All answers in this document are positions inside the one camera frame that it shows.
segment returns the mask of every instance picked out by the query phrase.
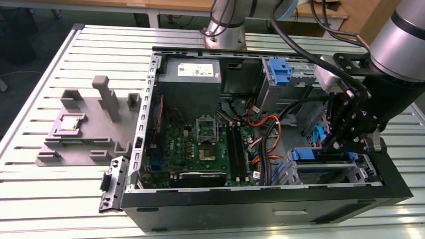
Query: metal table surface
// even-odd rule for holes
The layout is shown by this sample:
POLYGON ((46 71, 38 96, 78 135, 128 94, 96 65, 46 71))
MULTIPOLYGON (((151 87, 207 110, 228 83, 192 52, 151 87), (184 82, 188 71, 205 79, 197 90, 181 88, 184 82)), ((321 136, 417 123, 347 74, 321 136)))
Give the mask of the metal table surface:
MULTIPOLYGON (((313 53, 363 52, 327 38, 295 37, 313 53)), ((247 34, 252 51, 291 52, 273 35, 247 34)), ((72 30, 0 142, 0 238, 425 238, 425 118, 416 105, 384 132, 389 154, 415 197, 340 224, 144 234, 124 213, 99 214, 108 167, 38 167, 34 162, 58 116, 64 89, 99 96, 91 82, 108 75, 118 96, 144 95, 152 46, 204 46, 197 31, 87 25, 72 30)))

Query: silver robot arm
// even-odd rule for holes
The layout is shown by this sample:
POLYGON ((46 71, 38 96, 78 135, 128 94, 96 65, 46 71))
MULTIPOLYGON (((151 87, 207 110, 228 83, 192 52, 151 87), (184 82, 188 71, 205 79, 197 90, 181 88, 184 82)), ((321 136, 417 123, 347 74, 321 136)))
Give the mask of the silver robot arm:
MULTIPOLYGON (((245 18, 269 18, 271 9, 280 0, 215 0, 208 28, 205 47, 241 50, 245 48, 245 18)), ((276 11, 283 16, 297 0, 285 0, 276 11)))

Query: red cable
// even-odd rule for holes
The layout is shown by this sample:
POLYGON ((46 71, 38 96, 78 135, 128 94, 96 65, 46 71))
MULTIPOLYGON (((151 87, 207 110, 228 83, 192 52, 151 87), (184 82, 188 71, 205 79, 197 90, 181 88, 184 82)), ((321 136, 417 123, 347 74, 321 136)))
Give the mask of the red cable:
POLYGON ((155 133, 153 133, 153 138, 152 138, 152 142, 151 142, 151 145, 149 147, 152 147, 152 144, 155 142, 155 138, 157 136, 157 133, 159 133, 159 128, 160 128, 160 125, 161 125, 161 118, 163 118, 163 108, 164 108, 164 96, 161 96, 161 111, 160 111, 160 117, 159 117, 159 120, 157 120, 157 125, 155 127, 155 133))

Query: wooden desk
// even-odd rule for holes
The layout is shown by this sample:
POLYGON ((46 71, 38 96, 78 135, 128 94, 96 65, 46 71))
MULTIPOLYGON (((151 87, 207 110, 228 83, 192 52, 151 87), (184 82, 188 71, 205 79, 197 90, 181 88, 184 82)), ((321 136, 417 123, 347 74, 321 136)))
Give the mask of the wooden desk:
MULTIPOLYGON (((68 9, 87 11, 114 11, 145 13, 149 16, 149 25, 159 28, 159 15, 209 16, 213 0, 0 0, 0 6, 32 7, 48 9, 68 9)), ((315 3, 321 16, 320 3, 315 3)), ((316 22, 312 17, 309 4, 299 6, 299 22, 316 22)), ((337 11, 328 10, 331 28, 340 29, 347 11, 340 7, 337 11)), ((295 21, 295 14, 285 21, 295 21)))
POLYGON ((55 4, 80 4, 91 6, 149 7, 151 0, 23 0, 55 4))

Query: black wire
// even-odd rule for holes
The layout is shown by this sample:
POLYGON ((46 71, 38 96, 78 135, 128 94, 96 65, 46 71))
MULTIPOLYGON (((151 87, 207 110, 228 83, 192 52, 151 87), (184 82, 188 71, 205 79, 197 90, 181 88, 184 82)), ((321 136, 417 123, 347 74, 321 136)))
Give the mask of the black wire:
MULTIPOLYGON (((325 25, 327 27, 329 27, 328 14, 327 14, 327 2, 325 2, 325 1, 321 2, 321 12, 323 12, 323 15, 324 15, 324 23, 323 23, 321 21, 319 21, 317 23, 319 23, 320 25, 325 25)), ((312 13, 313 13, 313 15, 316 15, 316 17, 317 17, 317 13, 316 13, 316 9, 315 9, 315 8, 312 9, 312 13)), ((340 41, 344 41, 344 42, 347 42, 347 43, 351 43, 351 44, 353 44, 353 45, 356 45, 356 46, 365 47, 360 42, 353 41, 353 40, 351 40, 351 39, 347 39, 347 38, 344 38, 344 37, 341 37, 341 36, 336 35, 336 34, 332 33, 332 32, 329 32, 329 35, 331 35, 335 39, 337 39, 337 40, 340 40, 340 41)))
POLYGON ((364 86, 364 84, 360 83, 344 70, 337 68, 335 65, 332 65, 329 62, 321 60, 316 55, 311 54, 307 50, 304 50, 300 45, 291 39, 291 37, 283 32, 280 29, 276 19, 275 19, 275 12, 280 6, 281 2, 276 5, 275 9, 271 12, 271 22, 272 26, 279 34, 279 36, 283 38, 283 40, 287 42, 287 44, 291 46, 291 48, 301 55, 304 56, 312 63, 315 63, 317 66, 324 68, 327 71, 332 72, 335 75, 337 75, 341 78, 341 83, 349 83, 351 85, 344 85, 343 89, 344 91, 349 90, 351 87, 355 88, 355 90, 359 92, 360 98, 363 100, 368 99, 368 89, 364 86))
POLYGON ((181 27, 181 28, 183 28, 183 27, 187 27, 187 26, 191 24, 193 18, 195 18, 195 16, 192 16, 192 18, 191 18, 191 20, 188 21, 188 23, 187 23, 185 25, 180 26, 180 27, 181 27))
POLYGON ((353 37, 356 37, 356 36, 359 35, 359 34, 355 33, 355 32, 335 30, 335 29, 327 27, 327 26, 323 24, 323 22, 320 21, 320 19, 319 19, 319 17, 317 17, 317 14, 315 14, 315 13, 316 13, 316 9, 315 9, 315 1, 313 1, 313 0, 311 0, 311 9, 312 9, 313 18, 315 18, 316 22, 320 23, 321 27, 323 27, 327 31, 329 31, 329 32, 332 32, 332 33, 335 33, 335 34, 339 34, 339 35, 345 35, 345 36, 353 36, 353 37))
MULTIPOLYGON (((297 102, 292 103, 291 105, 288 105, 285 107, 285 109, 280 112, 277 118, 279 118, 279 121, 281 122, 284 120, 284 118, 288 116, 288 114, 291 113, 291 111, 297 108, 301 104, 307 103, 307 102, 312 102, 312 101, 320 101, 320 102, 324 102, 329 99, 328 96, 325 97, 313 97, 313 98, 307 98, 307 99, 303 99, 303 100, 299 100, 297 102)), ((273 131, 273 128, 276 127, 276 124, 272 123, 268 128, 267 128, 267 131, 265 131, 265 135, 263 136, 263 139, 261 139, 261 142, 260 144, 257 145, 257 151, 259 149, 261 149, 261 152, 259 151, 259 155, 260 155, 260 162, 261 162, 261 165, 264 164, 264 166, 267 167, 269 165, 269 167, 265 168, 265 172, 261 173, 261 178, 263 178, 263 175, 264 175, 264 180, 265 180, 265 186, 271 185, 272 182, 271 182, 271 175, 272 175, 272 168, 271 168, 271 160, 268 158, 268 154, 267 154, 267 140, 269 138, 269 135, 273 131)))
MULTIPOLYGON (((259 156, 261 155, 261 143, 257 144, 257 152, 259 152, 259 156)), ((260 169, 260 186, 264 185, 264 181, 265 181, 265 160, 261 160, 261 156, 260 156, 260 166, 261 166, 261 169, 260 169)))
POLYGON ((235 116, 240 119, 240 120, 244 120, 243 119, 243 116, 237 113, 233 105, 232 105, 232 102, 233 102, 233 98, 231 97, 229 100, 228 100, 228 107, 231 108, 231 111, 232 113, 235 114, 235 116))
MULTIPOLYGON (((225 14, 225 11, 227 11, 227 7, 228 7, 229 3, 231 3, 231 0, 227 1, 227 5, 225 5, 224 11, 223 11, 223 15, 221 15, 221 17, 220 17, 220 21, 219 21, 217 27, 215 28, 213 32, 216 32, 216 31, 219 30, 219 27, 220 27, 220 25, 221 25, 221 20, 223 20, 223 17, 224 17, 224 14, 225 14)), ((228 24, 225 25, 223 31, 221 31, 220 33, 215 34, 215 35, 208 35, 205 32, 203 32, 203 30, 200 30, 200 33, 201 33, 204 36, 207 36, 207 37, 217 37, 217 36, 220 36, 220 35, 225 32, 225 30, 228 29, 228 26, 231 25, 231 22, 232 22, 233 17, 235 17, 235 11, 236 11, 236 0, 233 0, 232 16, 231 16, 231 19, 229 19, 228 24)))

